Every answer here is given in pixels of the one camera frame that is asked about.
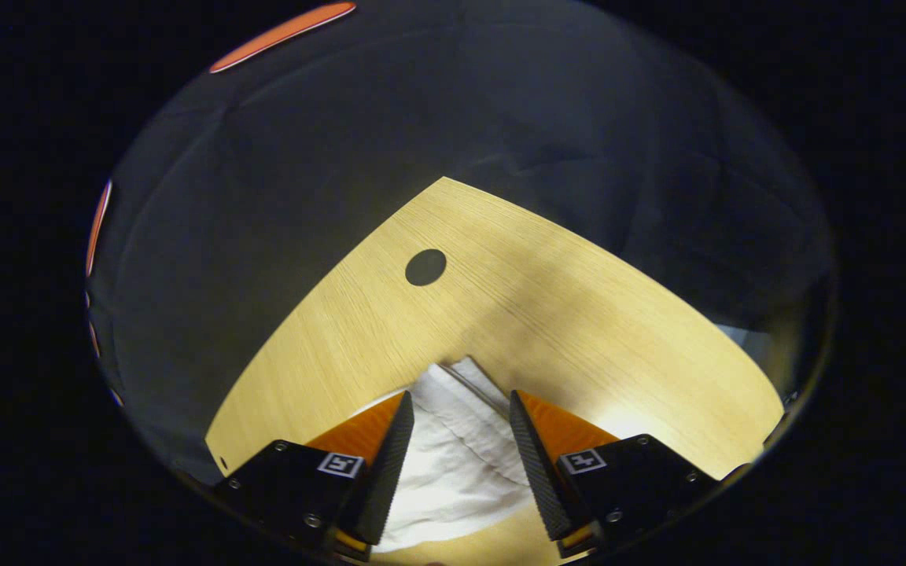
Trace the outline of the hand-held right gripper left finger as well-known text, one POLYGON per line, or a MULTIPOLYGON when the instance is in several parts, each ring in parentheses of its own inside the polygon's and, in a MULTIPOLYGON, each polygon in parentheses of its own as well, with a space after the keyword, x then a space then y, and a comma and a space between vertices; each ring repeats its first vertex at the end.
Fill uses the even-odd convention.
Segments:
POLYGON ((299 444, 270 441, 213 487, 242 523, 316 561, 368 561, 391 513, 414 427, 409 391, 299 444))

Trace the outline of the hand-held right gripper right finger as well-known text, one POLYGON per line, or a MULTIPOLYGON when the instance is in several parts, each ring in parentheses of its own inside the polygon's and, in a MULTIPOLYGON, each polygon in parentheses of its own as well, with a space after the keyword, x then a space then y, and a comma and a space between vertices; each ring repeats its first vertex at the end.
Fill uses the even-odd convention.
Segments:
POLYGON ((724 487, 651 434, 620 438, 552 402, 510 393, 508 421, 558 555, 632 547, 724 487))

